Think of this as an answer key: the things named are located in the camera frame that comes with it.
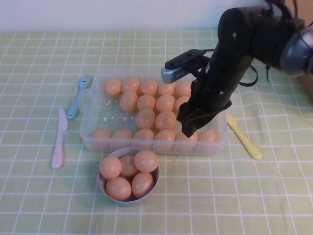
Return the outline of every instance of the egg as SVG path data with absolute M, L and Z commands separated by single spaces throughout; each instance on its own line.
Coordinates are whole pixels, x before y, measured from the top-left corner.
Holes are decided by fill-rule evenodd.
M 135 176 L 139 170 L 134 164 L 134 155 L 125 155 L 120 158 L 121 164 L 122 164 L 122 170 L 121 170 L 121 175 L 122 176 Z
M 162 130 L 156 134 L 155 140 L 162 141 L 155 143 L 156 152 L 166 153 L 174 145 L 175 132 L 173 130 Z
M 132 191 L 136 198 L 144 197 L 153 187 L 154 181 L 150 173 L 140 172 L 136 174 L 132 182 Z
M 129 77 L 123 82 L 122 92 L 138 92 L 140 81 L 137 77 Z
M 157 92 L 157 81 L 154 79 L 146 80 L 141 84 L 139 90 L 142 94 L 155 95 Z
M 95 138 L 94 140 L 90 141 L 91 146 L 93 147 L 94 150 L 97 151 L 105 151 L 107 148 L 109 148 L 110 144 L 110 137 L 111 137 L 111 132 L 106 129 L 99 129 L 95 130 L 91 134 L 92 138 Z
M 141 172 L 152 172 L 158 166 L 158 158 L 154 152 L 142 150 L 135 155 L 134 164 Z
M 150 94 L 144 94 L 138 98 L 137 108 L 138 110 L 151 109 L 153 110 L 156 105 L 156 99 Z
M 129 139 L 133 137 L 132 133 L 129 130 L 122 129 L 114 132 L 111 136 L 112 139 L 126 139 L 120 141 L 112 141 L 111 146 L 113 149 L 127 148 L 131 147 L 131 142 Z
M 179 96 L 189 96 L 191 95 L 191 82 L 184 81 L 177 84 L 176 94 Z
M 179 97 L 177 100 L 176 100 L 176 103 L 175 103 L 175 110 L 178 112 L 179 111 L 179 107 L 185 103 L 185 102 L 188 102 L 189 100 L 189 96 L 181 96 Z
M 139 131 L 137 131 L 134 134 L 133 139 L 135 140 L 147 140 L 147 141 L 151 141 L 154 139 L 154 133 L 152 130 L 150 129 L 141 129 Z M 134 142 L 133 143 L 133 147 L 135 148 L 141 148 L 141 149 L 149 149 L 151 147 L 152 143 L 145 143 L 142 141 L 139 142 Z
M 177 150 L 181 152 L 188 152 L 192 150 L 198 141 L 198 134 L 194 133 L 191 137 L 186 137 L 184 133 L 179 132 L 176 135 L 177 141 L 183 141 L 184 143 L 177 143 Z
M 121 93 L 121 90 L 122 82 L 117 78 L 107 81 L 103 86 L 103 92 L 107 96 L 117 96 Z
M 172 111 L 175 105 L 175 98 L 172 95 L 162 95 L 156 101 L 156 109 L 160 112 Z
M 122 171 L 122 163 L 115 156 L 107 156 L 100 164 L 100 173 L 107 180 L 114 179 Z
M 175 92 L 175 88 L 176 88 L 176 83 L 171 83 L 171 84 L 161 83 L 159 84 L 157 88 L 157 93 L 159 95 L 165 95 L 165 94 L 173 95 Z
M 199 134 L 199 141 L 216 142 L 219 141 L 219 135 L 214 130 L 205 130 Z
M 122 94 L 119 105 L 124 112 L 132 112 L 136 109 L 138 96 L 133 91 L 128 91 Z
M 219 135 L 214 130 L 205 130 L 199 134 L 198 141 L 202 142 L 199 145 L 201 153 L 212 153 L 218 147 Z
M 155 113 L 151 109 L 143 109 L 136 116 L 136 126 L 138 129 L 151 129 L 155 119 Z
M 171 111 L 160 113 L 156 118 L 156 127 L 158 130 L 173 129 L 176 122 L 176 116 Z
M 107 182 L 106 193 L 117 201 L 125 201 L 132 193 L 132 186 L 126 179 L 117 177 Z

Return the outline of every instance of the table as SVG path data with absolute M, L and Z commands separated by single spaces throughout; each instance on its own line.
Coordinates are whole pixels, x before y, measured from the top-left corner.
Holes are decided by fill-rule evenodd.
M 256 86 L 238 87 L 229 112 L 263 153 L 247 154 L 229 129 L 214 157 L 164 156 L 141 206 L 117 207 L 96 184 L 105 156 L 84 148 L 82 113 L 69 121 L 65 164 L 50 168 L 58 108 L 78 79 L 111 66 L 161 68 L 217 31 L 0 34 L 0 235 L 309 235 L 313 231 L 313 104 L 296 79 L 255 61 Z M 247 72 L 244 81 L 254 74 Z

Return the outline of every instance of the plastic fork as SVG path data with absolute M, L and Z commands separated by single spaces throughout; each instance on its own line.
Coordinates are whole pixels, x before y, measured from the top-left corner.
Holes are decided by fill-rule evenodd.
M 262 158 L 261 151 L 242 133 L 238 128 L 237 120 L 230 114 L 227 114 L 227 123 L 230 128 L 235 132 L 241 143 L 244 145 L 248 153 L 253 159 L 259 160 Z
M 91 79 L 91 75 L 85 75 L 79 80 L 78 82 L 79 92 L 77 93 L 75 99 L 73 100 L 72 105 L 70 106 L 67 112 L 68 119 L 73 119 L 76 117 L 78 106 L 79 106 L 79 97 L 82 95 L 84 89 L 86 89 L 86 87 L 88 86 L 90 79 Z

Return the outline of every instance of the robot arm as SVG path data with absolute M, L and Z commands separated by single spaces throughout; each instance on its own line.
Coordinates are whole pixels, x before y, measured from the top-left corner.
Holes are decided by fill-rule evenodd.
M 254 58 L 289 75 L 313 75 L 313 29 L 288 18 L 274 17 L 264 6 L 229 9 L 220 18 L 211 58 L 204 56 L 207 50 L 193 49 L 166 62 L 163 82 L 196 77 L 177 116 L 187 137 L 231 106 L 230 96 Z

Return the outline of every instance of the bowl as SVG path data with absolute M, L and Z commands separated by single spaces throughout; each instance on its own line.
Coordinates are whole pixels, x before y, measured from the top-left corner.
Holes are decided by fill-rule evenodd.
M 130 148 L 130 147 L 129 148 L 121 148 L 121 149 L 118 149 L 118 150 L 112 152 L 110 155 L 114 155 L 117 158 L 121 158 L 125 155 L 136 155 L 141 150 L 142 149 L 140 149 L 140 148 Z M 122 206 L 134 206 L 134 205 L 138 205 L 138 204 L 145 202 L 149 198 L 149 196 L 152 194 L 154 189 L 156 188 L 157 183 L 158 183 L 158 179 L 159 179 L 159 171 L 158 171 L 158 167 L 157 167 L 154 171 L 151 172 L 151 175 L 153 177 L 155 185 L 147 195 L 145 195 L 142 198 L 135 199 L 133 194 L 132 194 L 128 201 L 118 201 L 118 200 L 115 200 L 115 199 L 108 196 L 108 194 L 106 192 L 106 188 L 105 188 L 107 180 L 100 174 L 100 169 L 98 172 L 99 172 L 98 173 L 98 184 L 99 184 L 99 187 L 101 188 L 102 192 L 104 193 L 104 195 L 106 195 L 109 199 L 111 199 L 115 203 L 122 205 Z

